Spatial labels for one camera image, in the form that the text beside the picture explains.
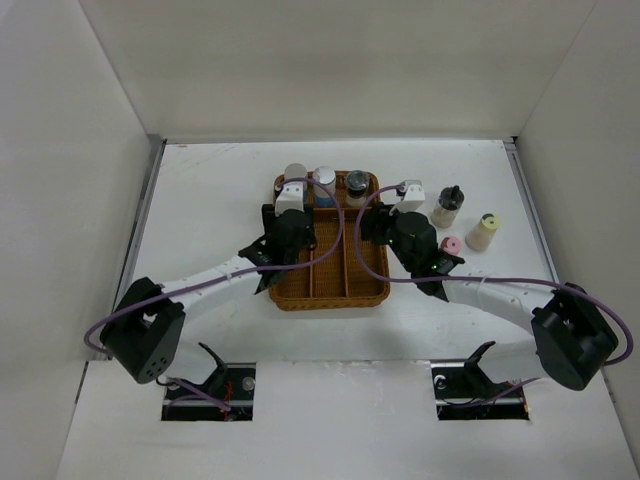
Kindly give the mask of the dark-lid spice grinder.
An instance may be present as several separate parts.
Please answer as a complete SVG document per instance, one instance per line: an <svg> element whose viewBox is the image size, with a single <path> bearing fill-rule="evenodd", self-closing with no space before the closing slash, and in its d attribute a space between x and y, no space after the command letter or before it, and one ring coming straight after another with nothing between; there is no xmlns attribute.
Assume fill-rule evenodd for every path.
<svg viewBox="0 0 640 480"><path fill-rule="evenodd" d="M362 170L352 170L344 178L346 205L360 208L368 195L370 176Z"/></svg>

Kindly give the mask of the silver-lid jar blue label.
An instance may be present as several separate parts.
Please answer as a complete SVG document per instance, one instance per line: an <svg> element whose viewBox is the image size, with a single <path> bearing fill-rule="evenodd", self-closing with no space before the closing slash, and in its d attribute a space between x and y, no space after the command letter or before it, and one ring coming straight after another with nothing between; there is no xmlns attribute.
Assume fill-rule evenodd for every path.
<svg viewBox="0 0 640 480"><path fill-rule="evenodd" d="M328 166L320 166L313 171L312 178L315 181L314 205L317 208L332 208L334 206L332 196L335 195L336 190L335 171Z"/></svg>
<svg viewBox="0 0 640 480"><path fill-rule="evenodd" d="M300 183L303 187L306 187L308 172L304 165L300 163L291 163L286 166L284 170L284 185L292 186L294 183Z"/></svg>

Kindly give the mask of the black-cap bottle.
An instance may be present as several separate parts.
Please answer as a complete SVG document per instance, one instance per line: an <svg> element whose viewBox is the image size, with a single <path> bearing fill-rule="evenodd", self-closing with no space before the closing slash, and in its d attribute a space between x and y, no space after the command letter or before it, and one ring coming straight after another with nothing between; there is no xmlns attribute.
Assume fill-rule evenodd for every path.
<svg viewBox="0 0 640 480"><path fill-rule="evenodd" d="M464 198L464 193L458 185L445 187L431 212L432 224L442 229L451 227L464 203Z"/></svg>

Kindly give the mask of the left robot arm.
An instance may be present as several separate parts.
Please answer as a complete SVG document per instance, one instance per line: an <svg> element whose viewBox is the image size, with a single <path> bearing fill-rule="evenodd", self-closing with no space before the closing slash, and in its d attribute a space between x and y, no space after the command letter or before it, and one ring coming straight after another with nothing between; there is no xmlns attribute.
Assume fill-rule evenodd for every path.
<svg viewBox="0 0 640 480"><path fill-rule="evenodd" d="M137 383L178 378L202 398L221 393L220 357L204 341L189 339L185 327L277 285L287 275L280 267L297 264L299 253L317 244L309 205L276 214L264 204L262 219L264 234L228 261L173 282L142 277L130 285L99 339Z"/></svg>

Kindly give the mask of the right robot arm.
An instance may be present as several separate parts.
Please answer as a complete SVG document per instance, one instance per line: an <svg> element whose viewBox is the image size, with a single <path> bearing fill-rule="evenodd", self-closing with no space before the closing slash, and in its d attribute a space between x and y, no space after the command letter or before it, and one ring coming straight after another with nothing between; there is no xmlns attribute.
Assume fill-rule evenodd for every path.
<svg viewBox="0 0 640 480"><path fill-rule="evenodd" d="M473 307L527 332L525 342L489 344L464 370L464 384L475 395L487 395L501 380L524 374L581 391L618 347L603 307L575 284L490 277L473 270L438 246L435 229L416 211L377 204L360 214L357 225L363 241L391 248L408 274L405 282L425 295Z"/></svg>

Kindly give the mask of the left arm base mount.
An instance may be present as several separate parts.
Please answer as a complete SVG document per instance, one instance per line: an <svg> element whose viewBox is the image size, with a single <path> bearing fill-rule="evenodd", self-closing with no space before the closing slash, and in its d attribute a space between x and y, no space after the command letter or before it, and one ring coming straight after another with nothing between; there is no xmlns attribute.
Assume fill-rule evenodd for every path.
<svg viewBox="0 0 640 480"><path fill-rule="evenodd" d="M203 383L168 377L155 383L164 388L162 421L250 422L254 416L257 368L255 363L227 363L208 345L197 349L209 360L210 370Z"/></svg>

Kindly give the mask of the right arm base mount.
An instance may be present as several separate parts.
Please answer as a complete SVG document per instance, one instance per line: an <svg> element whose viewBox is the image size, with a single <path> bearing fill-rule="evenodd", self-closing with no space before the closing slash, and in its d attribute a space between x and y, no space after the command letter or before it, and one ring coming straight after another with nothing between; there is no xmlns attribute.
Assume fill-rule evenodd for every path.
<svg viewBox="0 0 640 480"><path fill-rule="evenodd" d="M494 383L479 366L494 345L486 342L464 359L431 363L436 415L440 421L529 420L524 382Z"/></svg>

